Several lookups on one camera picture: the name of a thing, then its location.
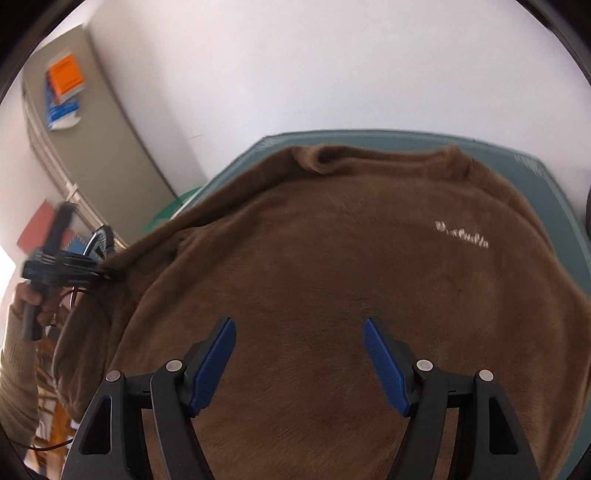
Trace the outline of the left forearm beige sleeve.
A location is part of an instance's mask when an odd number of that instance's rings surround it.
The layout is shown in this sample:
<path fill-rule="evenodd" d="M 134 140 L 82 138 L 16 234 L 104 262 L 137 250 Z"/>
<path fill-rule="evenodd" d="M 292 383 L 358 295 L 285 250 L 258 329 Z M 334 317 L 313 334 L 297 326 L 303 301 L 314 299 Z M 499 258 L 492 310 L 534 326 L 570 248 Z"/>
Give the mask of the left forearm beige sleeve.
<path fill-rule="evenodd" d="M 1 425 L 10 440 L 29 446 L 39 425 L 37 343 L 22 338 L 22 321 L 8 309 L 1 349 Z"/>

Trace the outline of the person's left hand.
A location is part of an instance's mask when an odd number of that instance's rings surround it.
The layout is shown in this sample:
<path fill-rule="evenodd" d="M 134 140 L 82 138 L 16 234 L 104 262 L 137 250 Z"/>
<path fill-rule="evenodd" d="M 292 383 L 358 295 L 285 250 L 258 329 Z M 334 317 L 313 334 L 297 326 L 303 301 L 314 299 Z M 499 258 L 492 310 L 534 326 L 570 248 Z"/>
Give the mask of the person's left hand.
<path fill-rule="evenodd" d="M 43 327 L 56 325 L 68 314 L 68 309 L 61 304 L 60 295 L 43 299 L 42 295 L 36 292 L 29 283 L 21 282 L 14 290 L 10 310 L 19 319 L 22 319 L 26 306 L 39 308 L 36 319 Z"/>

